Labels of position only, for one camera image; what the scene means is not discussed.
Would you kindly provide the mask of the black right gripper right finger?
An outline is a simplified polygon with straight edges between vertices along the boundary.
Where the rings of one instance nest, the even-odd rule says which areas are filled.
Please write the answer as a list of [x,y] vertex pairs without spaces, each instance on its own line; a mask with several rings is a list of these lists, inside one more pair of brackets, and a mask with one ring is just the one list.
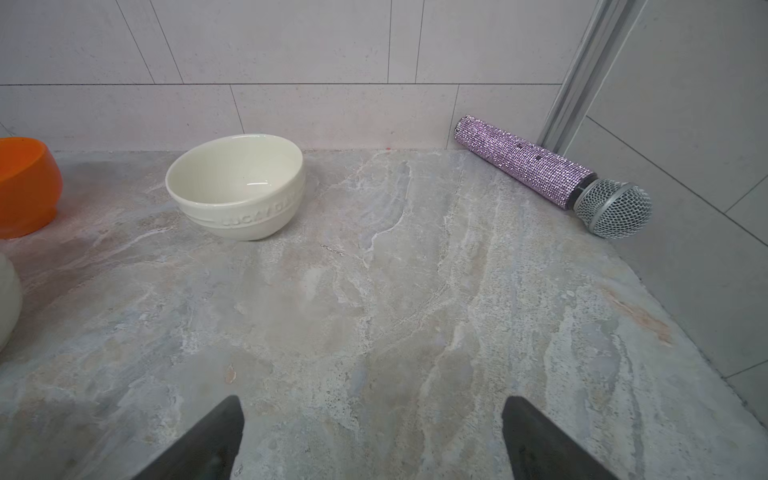
[[524,397],[508,397],[501,418],[515,479],[617,479]]

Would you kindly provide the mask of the orange plastic bowl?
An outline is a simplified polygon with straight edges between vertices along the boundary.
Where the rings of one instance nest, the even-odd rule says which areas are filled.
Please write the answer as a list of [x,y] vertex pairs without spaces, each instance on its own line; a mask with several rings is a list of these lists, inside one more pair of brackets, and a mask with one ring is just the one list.
[[62,175],[48,147],[25,137],[1,139],[1,238],[19,238],[57,213]]

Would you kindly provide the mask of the cream ceramic bowl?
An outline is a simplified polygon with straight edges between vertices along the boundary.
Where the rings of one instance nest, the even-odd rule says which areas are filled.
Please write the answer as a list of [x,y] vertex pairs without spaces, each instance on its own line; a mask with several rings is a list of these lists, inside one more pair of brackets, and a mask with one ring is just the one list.
[[23,290],[12,262],[0,258],[0,349],[3,350],[18,322],[23,305]]
[[225,239],[254,241],[285,227],[306,186],[304,155],[275,135],[242,134],[201,144],[168,168],[165,186],[188,219]]

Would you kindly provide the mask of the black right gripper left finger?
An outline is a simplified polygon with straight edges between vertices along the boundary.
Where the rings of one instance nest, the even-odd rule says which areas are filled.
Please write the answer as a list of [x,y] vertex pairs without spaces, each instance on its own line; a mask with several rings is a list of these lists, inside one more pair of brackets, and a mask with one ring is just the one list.
[[230,479],[244,425],[240,399],[230,395],[134,479]]

